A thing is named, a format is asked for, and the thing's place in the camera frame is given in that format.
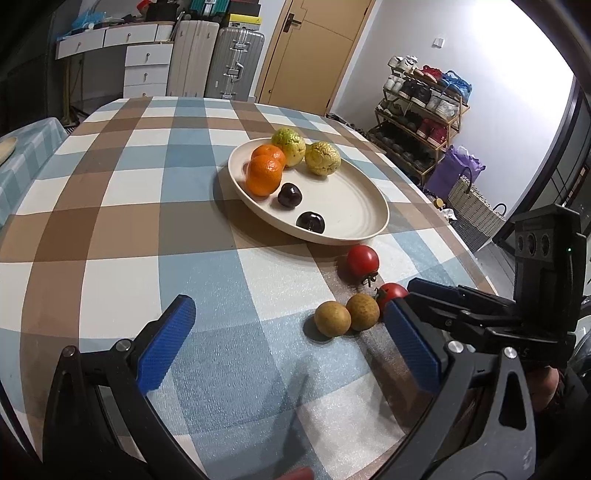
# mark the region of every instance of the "door frame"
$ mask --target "door frame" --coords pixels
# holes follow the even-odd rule
[[[333,90],[332,94],[330,95],[330,101],[329,101],[328,105],[326,106],[325,113],[330,112],[330,108],[332,107],[333,102],[335,101],[335,97],[336,97],[337,92],[339,91],[341,83],[343,83],[343,78],[345,76],[345,72],[347,71],[347,68],[349,68],[349,63],[351,62],[351,58],[353,57],[353,53],[355,52],[355,49],[357,48],[357,44],[359,43],[359,39],[361,38],[361,35],[363,34],[363,31],[365,29],[365,25],[367,23],[369,15],[371,14],[372,10],[374,9],[374,5],[375,5],[376,1],[377,0],[371,0],[369,2],[368,9],[365,12],[365,16],[363,17],[363,20],[361,21],[361,25],[359,26],[359,30],[357,32],[357,35],[355,36],[355,40],[353,41],[353,45],[351,46],[351,50],[349,51],[349,55],[347,56],[347,60],[345,60],[345,64],[343,65],[343,69],[340,71],[339,79],[336,82],[335,89]],[[261,98],[262,87],[263,87],[265,80],[267,78],[267,74],[269,73],[269,67],[271,65],[271,60],[272,60],[273,55],[275,53],[275,48],[277,47],[277,42],[279,41],[279,36],[281,35],[281,32],[283,31],[283,23],[284,23],[285,18],[287,17],[287,14],[289,13],[292,3],[293,3],[293,0],[284,0],[283,8],[281,9],[281,13],[279,14],[279,18],[277,19],[277,23],[275,25],[275,30],[273,30],[273,35],[271,36],[271,40],[269,41],[269,47],[267,48],[267,53],[265,53],[265,60],[263,61],[263,64],[262,64],[261,74],[259,75],[258,81],[256,83],[255,99],[257,102]]]

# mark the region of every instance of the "tablecloth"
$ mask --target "tablecloth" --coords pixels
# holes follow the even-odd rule
[[[378,282],[492,291],[426,197],[338,122],[225,100],[116,100],[65,140],[0,232],[0,378],[37,448],[61,349],[133,338],[179,293],[197,321],[148,398],[212,479],[300,465],[366,479],[412,428],[428,398],[383,325],[328,343],[306,331],[320,303],[371,293],[344,280],[348,248],[270,227],[232,188],[232,149],[283,125],[335,144],[383,192],[390,223],[368,242]]]
[[[14,212],[22,195],[68,134],[57,118],[45,118],[0,138],[16,137],[12,155],[0,166],[0,227]]]

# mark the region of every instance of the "white desk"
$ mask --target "white desk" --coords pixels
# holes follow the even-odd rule
[[[67,60],[64,85],[64,116],[69,117],[70,57],[117,45],[128,45],[125,54],[123,96],[165,96],[173,43],[174,22],[142,22],[87,30],[61,40],[56,58]]]

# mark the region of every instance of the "mandarin orange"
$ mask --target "mandarin orange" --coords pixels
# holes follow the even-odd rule
[[[283,165],[270,155],[254,157],[246,170],[246,188],[259,197],[266,197],[279,188]]]
[[[251,159],[258,157],[259,155],[270,155],[276,160],[281,162],[281,165],[285,167],[285,154],[283,150],[275,145],[261,145],[260,147],[256,147],[252,152]]]

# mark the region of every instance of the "person's hand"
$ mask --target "person's hand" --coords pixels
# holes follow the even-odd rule
[[[314,472],[311,468],[304,466],[286,473],[277,480],[314,480]]]
[[[532,370],[525,375],[525,380],[530,389],[531,406],[534,411],[544,410],[558,388],[560,380],[558,370],[551,367]]]

